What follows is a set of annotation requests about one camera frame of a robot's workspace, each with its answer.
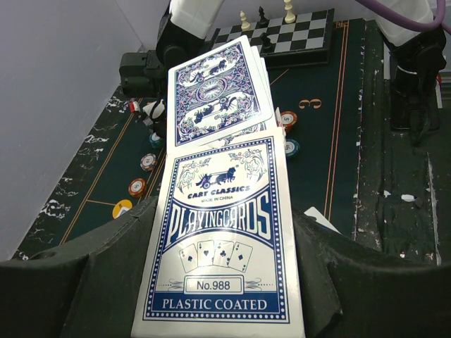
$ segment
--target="poker chip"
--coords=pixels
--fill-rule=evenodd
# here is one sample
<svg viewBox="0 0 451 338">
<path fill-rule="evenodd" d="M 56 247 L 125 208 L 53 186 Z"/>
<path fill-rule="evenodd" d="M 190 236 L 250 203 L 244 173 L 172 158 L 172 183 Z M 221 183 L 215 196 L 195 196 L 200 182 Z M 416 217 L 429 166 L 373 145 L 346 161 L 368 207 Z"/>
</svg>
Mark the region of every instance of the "poker chip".
<svg viewBox="0 0 451 338">
<path fill-rule="evenodd" d="M 156 163 L 156 156 L 154 154 L 147 154 L 141 158 L 141 169 L 143 169 L 143 171 L 152 171 L 155 168 Z"/>
<path fill-rule="evenodd" d="M 293 158 L 295 157 L 299 151 L 301 150 L 301 146 L 297 141 L 293 139 L 287 139 L 285 141 L 285 155 L 287 158 Z"/>
<path fill-rule="evenodd" d="M 116 219 L 117 217 L 123 215 L 127 211 L 129 211 L 133 207 L 133 204 L 128 199 L 123 199 L 122 201 L 119 201 L 116 203 L 116 205 L 113 208 L 113 218 Z"/>
<path fill-rule="evenodd" d="M 297 116 L 292 111 L 284 111 L 280 115 L 285 132 L 288 134 L 297 122 Z"/>
<path fill-rule="evenodd" d="M 152 133 L 152 135 L 150 135 L 149 141 L 150 144 L 152 145 L 152 148 L 154 149 L 160 149 L 161 147 L 163 147 L 164 144 L 164 140 L 160 136 L 158 136 L 155 132 Z"/>
<path fill-rule="evenodd" d="M 140 104 L 135 99 L 130 100 L 130 111 L 132 113 L 139 113 L 141 111 Z"/>
<path fill-rule="evenodd" d="M 146 181 L 142 178 L 137 178 L 133 180 L 128 186 L 128 193 L 131 197 L 135 197 L 136 199 L 140 198 L 146 192 Z"/>
</svg>

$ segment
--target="teal poker chip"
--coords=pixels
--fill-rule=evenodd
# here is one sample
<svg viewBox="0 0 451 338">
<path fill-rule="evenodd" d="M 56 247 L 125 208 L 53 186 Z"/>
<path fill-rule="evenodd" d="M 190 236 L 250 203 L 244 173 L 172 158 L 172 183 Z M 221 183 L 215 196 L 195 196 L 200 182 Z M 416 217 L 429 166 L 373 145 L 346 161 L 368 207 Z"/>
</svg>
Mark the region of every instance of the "teal poker chip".
<svg viewBox="0 0 451 338">
<path fill-rule="evenodd" d="M 293 139 L 286 139 L 285 141 L 285 156 L 287 158 L 293 158 L 298 155 L 301 150 L 301 146 L 297 141 Z"/>
<path fill-rule="evenodd" d="M 164 140 L 158 136 L 155 132 L 152 133 L 149 137 L 150 144 L 154 149 L 160 149 L 164 145 Z"/>
</svg>

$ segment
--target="printed number 3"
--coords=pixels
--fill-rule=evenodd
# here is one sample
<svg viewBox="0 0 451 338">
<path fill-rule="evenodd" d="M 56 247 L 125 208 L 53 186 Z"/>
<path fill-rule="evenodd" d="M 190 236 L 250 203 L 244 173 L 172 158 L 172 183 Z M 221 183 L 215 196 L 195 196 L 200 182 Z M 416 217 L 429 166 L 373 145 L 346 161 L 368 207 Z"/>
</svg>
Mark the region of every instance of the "printed number 3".
<svg viewBox="0 0 451 338">
<path fill-rule="evenodd" d="M 312 100 L 301 100 L 299 102 L 299 108 L 305 109 L 306 107 L 313 107 L 313 109 L 320 109 L 323 105 L 323 102 L 320 99 L 312 99 Z"/>
</svg>

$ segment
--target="black chess piece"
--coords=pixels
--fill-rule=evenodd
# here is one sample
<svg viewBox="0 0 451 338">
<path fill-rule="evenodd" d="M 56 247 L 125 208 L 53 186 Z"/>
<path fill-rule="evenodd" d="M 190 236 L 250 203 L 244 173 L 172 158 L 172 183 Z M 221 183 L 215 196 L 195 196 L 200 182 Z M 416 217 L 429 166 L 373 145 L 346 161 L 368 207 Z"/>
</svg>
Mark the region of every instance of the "black chess piece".
<svg viewBox="0 0 451 338">
<path fill-rule="evenodd" d="M 265 18 L 265 12 L 263 12 L 263 8 L 259 7 L 259 14 L 260 14 L 260 21 L 259 21 L 259 27 L 260 28 L 266 28 L 269 25 L 269 20 Z"/>
<path fill-rule="evenodd" d="M 266 33 L 266 32 L 261 33 L 260 39 L 261 39 L 261 42 L 263 44 L 261 50 L 264 53 L 272 53 L 274 51 L 276 45 L 273 44 L 271 42 L 271 39 L 268 38 L 268 33 Z"/>
</svg>

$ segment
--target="white robot part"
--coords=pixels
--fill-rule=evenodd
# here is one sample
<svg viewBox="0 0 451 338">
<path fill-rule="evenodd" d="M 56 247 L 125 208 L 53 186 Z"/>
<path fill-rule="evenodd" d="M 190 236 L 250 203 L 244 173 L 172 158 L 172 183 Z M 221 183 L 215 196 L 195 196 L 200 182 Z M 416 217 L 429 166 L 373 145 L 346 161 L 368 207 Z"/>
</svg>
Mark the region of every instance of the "white robot part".
<svg viewBox="0 0 451 338">
<path fill-rule="evenodd" d="M 224 0 L 172 0 L 171 22 L 199 39 L 205 39 Z"/>
<path fill-rule="evenodd" d="M 396 13 L 406 18 L 417 21 L 418 23 L 431 23 L 434 19 L 428 0 L 378 0 Z M 401 46 L 415 36 L 419 32 L 413 32 L 402 28 L 390 21 L 376 16 L 376 22 L 387 40 L 395 46 Z"/>
<path fill-rule="evenodd" d="M 152 112 L 153 107 L 155 106 L 155 102 L 151 102 L 146 105 L 142 110 L 150 117 L 150 113 Z M 159 105 L 155 108 L 154 113 L 152 114 L 152 118 L 158 118 L 164 112 L 164 105 L 162 102 L 159 102 Z"/>
</svg>

